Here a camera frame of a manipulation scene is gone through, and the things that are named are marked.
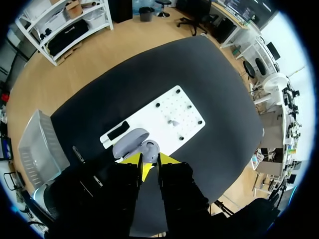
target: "stool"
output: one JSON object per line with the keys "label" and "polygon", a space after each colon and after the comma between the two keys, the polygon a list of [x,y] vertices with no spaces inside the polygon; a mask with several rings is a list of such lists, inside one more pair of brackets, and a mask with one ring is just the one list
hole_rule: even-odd
{"label": "stool", "polygon": [[253,66],[248,61],[244,61],[243,64],[244,64],[245,71],[248,74],[248,80],[249,80],[249,77],[254,79],[256,77],[256,72]]}
{"label": "stool", "polygon": [[267,69],[266,69],[264,63],[262,62],[262,60],[260,58],[256,58],[255,62],[256,62],[256,65],[258,67],[258,70],[260,71],[260,74],[262,76],[265,76],[267,74]]}
{"label": "stool", "polygon": [[159,17],[169,17],[169,13],[164,12],[164,6],[165,5],[171,5],[170,0],[155,0],[156,3],[161,4],[161,10],[160,13],[157,14]]}

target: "black chair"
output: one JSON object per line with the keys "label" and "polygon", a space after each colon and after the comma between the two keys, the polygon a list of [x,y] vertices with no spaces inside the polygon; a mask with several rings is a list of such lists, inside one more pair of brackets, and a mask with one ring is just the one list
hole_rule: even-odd
{"label": "black chair", "polygon": [[160,13],[158,13],[159,17],[169,17],[169,13],[164,12],[164,6],[165,5],[171,5],[170,0],[155,0],[156,3],[161,4],[161,10]]}
{"label": "black chair", "polygon": [[248,61],[244,61],[243,64],[244,64],[245,71],[248,74],[247,80],[249,80],[249,77],[254,79],[256,77],[256,72],[253,66]]}
{"label": "black chair", "polygon": [[260,74],[262,76],[265,76],[267,74],[267,69],[266,69],[264,63],[262,62],[262,60],[260,58],[256,58],[255,62],[256,62],[256,65],[258,67]]}
{"label": "black chair", "polygon": [[205,21],[205,18],[207,16],[210,16],[210,7],[211,7],[211,1],[212,0],[188,0],[187,1],[187,9],[186,12],[189,13],[194,17],[193,20],[187,19],[185,17],[181,18],[180,20],[182,22],[177,24],[177,27],[180,27],[180,25],[185,24],[185,25],[191,25],[194,27],[195,33],[192,34],[193,36],[197,35],[197,28],[202,29],[205,34],[207,34],[207,31],[205,28],[200,26],[200,23],[203,23]]}

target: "black cloth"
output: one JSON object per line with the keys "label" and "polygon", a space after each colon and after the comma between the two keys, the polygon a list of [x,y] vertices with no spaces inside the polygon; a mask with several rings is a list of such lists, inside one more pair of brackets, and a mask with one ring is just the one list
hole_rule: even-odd
{"label": "black cloth", "polygon": [[[171,156],[188,162],[203,195],[216,201],[248,164],[262,139],[262,123],[239,74],[204,36],[134,56],[65,102],[51,119],[71,166],[78,161],[73,145],[85,159],[98,156],[104,151],[100,136],[176,85],[206,125]],[[152,169],[139,192],[131,235],[166,230],[157,172]]]}
{"label": "black cloth", "polygon": [[50,54],[52,56],[55,56],[65,47],[67,47],[72,41],[79,38],[88,30],[88,23],[83,19],[77,21],[72,25],[69,25],[49,42],[48,49],[50,50]]}

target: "white tray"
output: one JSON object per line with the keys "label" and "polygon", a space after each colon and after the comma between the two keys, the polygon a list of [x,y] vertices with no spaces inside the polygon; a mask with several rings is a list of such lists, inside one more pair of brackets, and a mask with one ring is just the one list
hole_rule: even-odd
{"label": "white tray", "polygon": [[[174,126],[173,123],[168,123],[170,120],[179,124]],[[150,133],[148,139],[159,144],[160,152],[171,155],[205,126],[205,120],[180,86],[167,91],[125,121],[130,126],[125,133],[113,140],[108,137],[108,134],[120,127],[123,121],[100,137],[104,148],[114,145],[133,129],[144,128]]]}

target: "gray curved object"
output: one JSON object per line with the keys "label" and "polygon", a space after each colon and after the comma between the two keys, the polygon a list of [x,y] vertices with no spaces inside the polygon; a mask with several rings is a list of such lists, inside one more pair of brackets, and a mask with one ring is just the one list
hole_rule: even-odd
{"label": "gray curved object", "polygon": [[143,128],[133,129],[131,132],[123,136],[113,146],[113,156],[115,158],[129,158],[134,154],[143,154],[143,163],[155,163],[160,152],[159,145],[153,140],[146,140],[149,136]]}
{"label": "gray curved object", "polygon": [[149,134],[150,133],[143,128],[133,129],[113,146],[113,156],[115,158],[122,158],[127,154],[135,152],[136,149],[141,146],[141,143],[147,139]]}
{"label": "gray curved object", "polygon": [[143,163],[156,163],[160,153],[158,143],[153,140],[146,140],[139,148],[139,153],[143,154]]}

